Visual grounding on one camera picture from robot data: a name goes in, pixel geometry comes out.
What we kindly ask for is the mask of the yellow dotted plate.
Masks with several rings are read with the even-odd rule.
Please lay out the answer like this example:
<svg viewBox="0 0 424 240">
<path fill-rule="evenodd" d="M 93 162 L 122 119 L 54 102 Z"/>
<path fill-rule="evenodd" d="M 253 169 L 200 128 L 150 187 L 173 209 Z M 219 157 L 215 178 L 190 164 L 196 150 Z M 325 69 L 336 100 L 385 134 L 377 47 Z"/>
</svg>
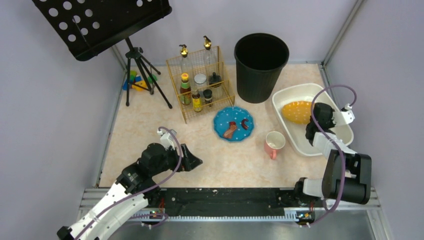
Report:
<svg viewBox="0 0 424 240">
<path fill-rule="evenodd" d="M 282 107 L 281 114 L 292 123 L 306 125 L 310 122 L 311 107 L 314 107 L 311 101 L 293 101 Z"/>
</svg>

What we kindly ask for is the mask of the pink mug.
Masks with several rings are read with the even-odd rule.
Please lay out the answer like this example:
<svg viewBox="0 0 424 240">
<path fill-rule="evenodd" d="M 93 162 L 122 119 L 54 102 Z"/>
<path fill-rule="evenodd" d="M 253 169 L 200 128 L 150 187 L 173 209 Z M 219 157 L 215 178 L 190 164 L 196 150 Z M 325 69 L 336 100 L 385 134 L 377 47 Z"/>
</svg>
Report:
<svg viewBox="0 0 424 240">
<path fill-rule="evenodd" d="M 279 131 L 271 131 L 265 136 L 263 148 L 269 158 L 275 160 L 285 145 L 285 136 Z"/>
</svg>

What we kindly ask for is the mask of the blue dotted plate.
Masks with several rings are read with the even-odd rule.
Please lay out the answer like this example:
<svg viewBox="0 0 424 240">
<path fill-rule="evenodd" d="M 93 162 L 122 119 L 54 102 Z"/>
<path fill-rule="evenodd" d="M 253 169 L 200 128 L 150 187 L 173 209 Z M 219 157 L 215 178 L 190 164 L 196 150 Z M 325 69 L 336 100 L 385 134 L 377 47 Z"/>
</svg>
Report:
<svg viewBox="0 0 424 240">
<path fill-rule="evenodd" d="M 242 142 L 255 129 L 255 121 L 248 110 L 239 106 L 224 107 L 213 118 L 217 136 L 227 142 Z"/>
</svg>

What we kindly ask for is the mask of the small yellow spice bottle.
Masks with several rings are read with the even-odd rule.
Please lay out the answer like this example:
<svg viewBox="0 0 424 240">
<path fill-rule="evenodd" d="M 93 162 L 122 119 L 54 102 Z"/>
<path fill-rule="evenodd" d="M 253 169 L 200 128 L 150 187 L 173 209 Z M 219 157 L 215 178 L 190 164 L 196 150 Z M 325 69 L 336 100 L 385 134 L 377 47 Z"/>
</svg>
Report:
<svg viewBox="0 0 424 240">
<path fill-rule="evenodd" d="M 193 110 L 196 113 L 201 112 L 203 108 L 202 108 L 201 95 L 198 89 L 195 89 L 192 91 L 191 98 L 192 98 Z"/>
</svg>

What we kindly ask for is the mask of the yellow cap sauce bottle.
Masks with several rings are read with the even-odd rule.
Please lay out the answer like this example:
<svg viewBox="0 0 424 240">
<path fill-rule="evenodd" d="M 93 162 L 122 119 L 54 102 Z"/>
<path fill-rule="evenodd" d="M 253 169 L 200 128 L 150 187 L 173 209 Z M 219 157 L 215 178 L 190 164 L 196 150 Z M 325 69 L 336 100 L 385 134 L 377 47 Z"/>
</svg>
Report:
<svg viewBox="0 0 424 240">
<path fill-rule="evenodd" d="M 190 85 L 190 78 L 189 74 L 184 72 L 181 74 L 180 78 L 180 102 L 187 106 L 191 103 L 191 85 Z"/>
</svg>

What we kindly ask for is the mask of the black cap spice bottle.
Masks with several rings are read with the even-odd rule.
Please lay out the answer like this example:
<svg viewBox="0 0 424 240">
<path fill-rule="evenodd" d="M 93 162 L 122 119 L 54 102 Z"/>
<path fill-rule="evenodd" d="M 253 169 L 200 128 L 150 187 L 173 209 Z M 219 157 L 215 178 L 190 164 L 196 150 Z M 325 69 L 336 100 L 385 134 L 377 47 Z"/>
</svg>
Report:
<svg viewBox="0 0 424 240">
<path fill-rule="evenodd" d="M 211 89 L 205 89 L 203 91 L 203 96 L 204 96 L 204 103 L 206 106 L 208 107 L 212 107 L 213 106 L 213 92 Z"/>
</svg>

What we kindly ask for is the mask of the silver lid shaker jar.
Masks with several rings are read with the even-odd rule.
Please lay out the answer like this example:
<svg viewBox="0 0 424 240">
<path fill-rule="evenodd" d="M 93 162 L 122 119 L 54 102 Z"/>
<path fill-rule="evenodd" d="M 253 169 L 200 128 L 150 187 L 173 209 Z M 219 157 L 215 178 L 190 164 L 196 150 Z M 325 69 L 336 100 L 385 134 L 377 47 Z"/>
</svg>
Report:
<svg viewBox="0 0 424 240">
<path fill-rule="evenodd" d="M 194 76 L 194 83 L 195 83 L 196 89 L 198 90 L 200 94 L 200 97 L 203 98 L 204 97 L 203 91 L 208 86 L 207 76 L 203 73 L 196 74 Z"/>
</svg>

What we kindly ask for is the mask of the black lid grinder jar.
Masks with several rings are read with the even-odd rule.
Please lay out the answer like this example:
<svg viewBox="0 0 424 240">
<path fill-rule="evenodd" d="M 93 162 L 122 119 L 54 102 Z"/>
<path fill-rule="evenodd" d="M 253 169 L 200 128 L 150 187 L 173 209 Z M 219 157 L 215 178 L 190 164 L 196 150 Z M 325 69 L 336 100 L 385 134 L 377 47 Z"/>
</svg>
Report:
<svg viewBox="0 0 424 240">
<path fill-rule="evenodd" d="M 223 85 L 222 78 L 216 72 L 213 72 L 208 80 L 209 88 L 212 91 L 212 96 L 214 99 L 219 99 L 223 95 Z"/>
</svg>

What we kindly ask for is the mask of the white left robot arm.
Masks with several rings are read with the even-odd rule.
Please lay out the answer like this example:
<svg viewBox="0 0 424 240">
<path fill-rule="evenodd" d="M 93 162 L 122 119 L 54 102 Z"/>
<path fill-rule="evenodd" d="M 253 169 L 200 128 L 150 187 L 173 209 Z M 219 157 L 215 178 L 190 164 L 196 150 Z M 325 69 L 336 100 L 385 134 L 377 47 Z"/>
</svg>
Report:
<svg viewBox="0 0 424 240">
<path fill-rule="evenodd" d="M 60 240 L 106 240 L 136 212 L 157 199 L 153 177 L 171 170 L 190 172 L 203 164 L 186 144 L 179 148 L 151 143 L 136 162 L 124 168 L 104 197 L 80 220 L 57 231 Z"/>
</svg>

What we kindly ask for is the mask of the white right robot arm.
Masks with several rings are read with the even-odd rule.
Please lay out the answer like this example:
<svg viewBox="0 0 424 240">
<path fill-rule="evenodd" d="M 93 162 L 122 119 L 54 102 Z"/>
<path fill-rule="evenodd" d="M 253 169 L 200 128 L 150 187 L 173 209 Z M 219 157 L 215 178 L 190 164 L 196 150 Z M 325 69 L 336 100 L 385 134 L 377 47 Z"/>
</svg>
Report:
<svg viewBox="0 0 424 240">
<path fill-rule="evenodd" d="M 326 103 L 315 103 L 305 137 L 327 159 L 327 164 L 322 178 L 302 177 L 296 182 L 294 196 L 302 203 L 321 198 L 360 205 L 369 202 L 371 157 L 350 149 L 332 131 L 338 125 L 349 125 L 354 119 L 349 104 L 336 111 Z"/>
</svg>

